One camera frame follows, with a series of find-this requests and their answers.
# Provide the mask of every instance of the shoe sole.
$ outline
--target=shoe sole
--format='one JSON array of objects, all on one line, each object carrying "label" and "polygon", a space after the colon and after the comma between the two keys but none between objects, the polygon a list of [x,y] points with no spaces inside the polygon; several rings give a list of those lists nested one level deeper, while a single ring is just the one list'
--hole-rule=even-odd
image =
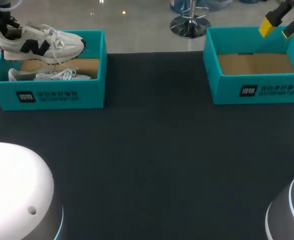
[{"label": "shoe sole", "polygon": [[[72,57],[61,57],[61,58],[57,58],[62,64],[69,61],[69,60],[73,60],[76,59],[80,54],[83,53],[84,49],[86,48],[86,41],[84,39],[81,39],[82,43],[83,43],[83,49],[80,53],[78,53],[75,56]],[[4,51],[1,47],[1,54],[3,56],[3,58],[6,61],[25,61],[25,60],[40,60],[43,61],[49,65],[56,65],[59,64],[58,62],[56,62],[55,59],[53,58],[47,58],[47,57],[43,57],[43,56],[39,56],[39,55],[35,55],[31,52],[29,53],[14,53],[14,52],[9,52],[9,51]]]}]

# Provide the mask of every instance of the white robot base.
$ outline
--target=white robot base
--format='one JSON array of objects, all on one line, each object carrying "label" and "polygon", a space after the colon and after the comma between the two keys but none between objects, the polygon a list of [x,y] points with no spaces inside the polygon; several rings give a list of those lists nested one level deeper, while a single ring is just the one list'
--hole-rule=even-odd
[{"label": "white robot base", "polygon": [[65,240],[51,171],[35,152],[0,143],[0,240]]}]

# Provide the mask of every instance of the black tablecloth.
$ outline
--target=black tablecloth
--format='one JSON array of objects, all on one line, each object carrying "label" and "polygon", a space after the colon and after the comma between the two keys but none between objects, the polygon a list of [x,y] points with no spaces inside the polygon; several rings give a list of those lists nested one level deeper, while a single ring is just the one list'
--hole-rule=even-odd
[{"label": "black tablecloth", "polygon": [[294,104],[214,105],[200,52],[110,54],[104,109],[2,112],[70,240],[260,240],[294,177]]}]

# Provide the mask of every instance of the open cardboard box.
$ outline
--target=open cardboard box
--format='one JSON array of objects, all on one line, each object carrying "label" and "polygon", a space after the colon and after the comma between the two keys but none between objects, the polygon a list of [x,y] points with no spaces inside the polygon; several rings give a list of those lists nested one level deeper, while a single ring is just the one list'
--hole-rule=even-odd
[{"label": "open cardboard box", "polygon": [[210,27],[204,62],[215,104],[294,103],[294,36],[275,28]]},{"label": "open cardboard box", "polygon": [[[0,55],[0,106],[4,111],[92,109],[104,105],[107,52],[101,30],[66,31],[86,40],[86,48],[78,58],[64,65],[47,65],[39,60],[6,61]],[[92,77],[84,80],[8,81],[8,71],[14,68],[33,72],[40,67],[78,67],[77,73]]]}]

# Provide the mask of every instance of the new balance sneaker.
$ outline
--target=new balance sneaker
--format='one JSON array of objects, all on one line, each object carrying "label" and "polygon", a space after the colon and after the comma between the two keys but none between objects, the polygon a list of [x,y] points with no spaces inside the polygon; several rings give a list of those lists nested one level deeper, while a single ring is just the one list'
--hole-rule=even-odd
[{"label": "new balance sneaker", "polygon": [[38,59],[47,64],[61,64],[82,53],[85,41],[78,35],[61,32],[47,25],[25,25],[0,32],[0,48],[5,60]]},{"label": "new balance sneaker", "polygon": [[26,80],[89,80],[91,77],[77,74],[74,68],[66,68],[61,72],[56,72],[50,68],[42,67],[34,72],[22,72],[11,68],[8,72],[8,79],[13,82]]}]

